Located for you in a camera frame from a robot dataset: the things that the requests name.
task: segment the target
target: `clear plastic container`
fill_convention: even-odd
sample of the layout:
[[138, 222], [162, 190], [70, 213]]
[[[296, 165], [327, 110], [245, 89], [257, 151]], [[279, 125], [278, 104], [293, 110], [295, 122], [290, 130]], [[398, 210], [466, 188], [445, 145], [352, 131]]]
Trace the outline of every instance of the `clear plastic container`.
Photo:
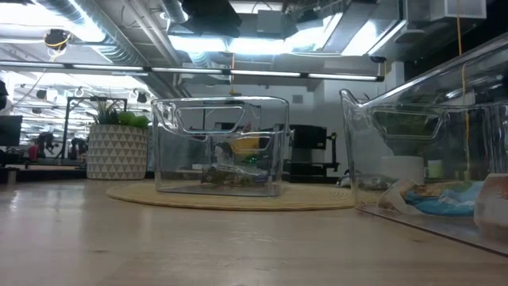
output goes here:
[[473, 220], [484, 180], [508, 172], [507, 36], [368, 102], [340, 93], [356, 207], [508, 253]]
[[153, 101], [156, 190], [279, 195], [288, 110], [271, 97]]

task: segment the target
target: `light wood tabletop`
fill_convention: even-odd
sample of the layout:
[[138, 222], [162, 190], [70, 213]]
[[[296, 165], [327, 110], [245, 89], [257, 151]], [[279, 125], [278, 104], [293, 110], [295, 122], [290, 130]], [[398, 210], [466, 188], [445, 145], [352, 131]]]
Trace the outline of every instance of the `light wood tabletop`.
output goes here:
[[0, 186], [0, 285], [506, 285], [508, 259], [349, 209], [242, 212]]

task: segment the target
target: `blue object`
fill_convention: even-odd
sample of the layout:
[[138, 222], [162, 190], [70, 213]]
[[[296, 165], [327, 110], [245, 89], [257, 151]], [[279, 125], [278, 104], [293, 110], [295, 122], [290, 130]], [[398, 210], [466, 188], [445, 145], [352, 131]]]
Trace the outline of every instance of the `blue object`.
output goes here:
[[470, 217], [475, 213], [475, 201], [482, 187], [483, 181], [448, 185], [439, 196], [423, 196], [408, 191], [404, 200], [428, 215]]

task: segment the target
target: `green object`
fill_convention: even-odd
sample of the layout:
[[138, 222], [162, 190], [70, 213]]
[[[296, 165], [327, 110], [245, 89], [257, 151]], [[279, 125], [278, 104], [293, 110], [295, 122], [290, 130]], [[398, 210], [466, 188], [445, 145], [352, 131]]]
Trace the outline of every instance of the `green object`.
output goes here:
[[113, 99], [111, 103], [98, 100], [97, 107], [95, 107], [97, 115], [93, 115], [95, 124], [120, 124], [120, 121], [118, 120], [118, 113], [115, 109], [118, 102], [119, 100], [116, 99]]
[[141, 116], [136, 116], [135, 118], [133, 118], [133, 120], [130, 121], [129, 125], [146, 129], [146, 128], [148, 128], [149, 122], [150, 121], [148, 120], [148, 118], [146, 118], [146, 116], [141, 115]]
[[120, 120], [120, 124], [122, 125], [130, 125], [130, 122], [136, 118], [136, 115], [131, 111], [121, 112], [118, 115], [118, 119]]

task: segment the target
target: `fluorescent light fixture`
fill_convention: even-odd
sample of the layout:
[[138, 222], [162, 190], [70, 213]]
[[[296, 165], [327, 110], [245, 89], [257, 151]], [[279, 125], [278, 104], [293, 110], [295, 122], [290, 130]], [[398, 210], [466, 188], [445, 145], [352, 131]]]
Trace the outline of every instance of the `fluorescent light fixture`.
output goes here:
[[222, 70], [212, 68], [153, 68], [154, 72], [179, 72], [205, 75], [221, 75]]
[[[65, 118], [42, 118], [42, 117], [27, 117], [23, 116], [23, 121], [27, 122], [53, 122], [53, 123], [62, 123], [65, 122]], [[83, 119], [83, 118], [69, 118], [69, 122], [78, 122], [84, 123], [89, 122], [93, 123], [93, 119]]]
[[395, 26], [395, 28], [393, 28], [385, 37], [381, 39], [381, 41], [375, 44], [375, 46], [368, 51], [368, 55], [369, 56], [372, 55], [373, 53], [377, 52], [381, 47], [383, 47], [393, 36], [395, 36], [396, 33], [398, 33], [398, 31], [400, 31], [400, 29], [406, 26], [406, 23], [407, 23], [406, 20], [402, 20], [400, 23], [398, 23]]
[[267, 76], [286, 76], [286, 77], [299, 77], [299, 72], [284, 72], [284, 71], [243, 71], [231, 70], [232, 75], [267, 75]]
[[315, 44], [321, 38], [324, 27], [315, 27], [298, 31], [291, 37], [286, 39], [286, 45], [293, 48], [305, 48]]
[[376, 81], [377, 76], [373, 75], [333, 75], [333, 74], [309, 74], [310, 79], [343, 79], [343, 80], [364, 80]]
[[237, 38], [231, 42], [229, 51], [244, 55], [279, 55], [290, 52], [291, 47], [284, 40]]
[[325, 30], [321, 34], [321, 37], [316, 41], [314, 51], [323, 49], [328, 39], [332, 36], [333, 31], [335, 31], [335, 28], [337, 27], [337, 25], [339, 25], [342, 16], [343, 16], [342, 13], [337, 13], [323, 19], [323, 25], [325, 26]]
[[31, 26], [64, 27], [65, 17], [59, 17], [41, 5], [22, 5], [14, 3], [0, 3], [0, 23]]
[[117, 65], [101, 65], [101, 64], [73, 64], [74, 68], [103, 70], [103, 71], [127, 71], [127, 72], [142, 72], [142, 67], [130, 66], [117, 66]]
[[220, 37], [169, 36], [173, 48], [185, 52], [224, 52], [225, 43]]
[[372, 21], [367, 21], [364, 26], [356, 33], [356, 35], [349, 41], [344, 51], [341, 52], [343, 56], [363, 56], [378, 40], [378, 31]]
[[111, 75], [148, 76], [148, 73], [135, 71], [113, 71], [111, 72]]
[[19, 68], [64, 68], [63, 64], [0, 60], [0, 66]]
[[244, 1], [229, 1], [235, 12], [239, 14], [257, 14], [259, 10], [274, 10], [281, 11], [283, 4], [281, 2], [244, 2]]

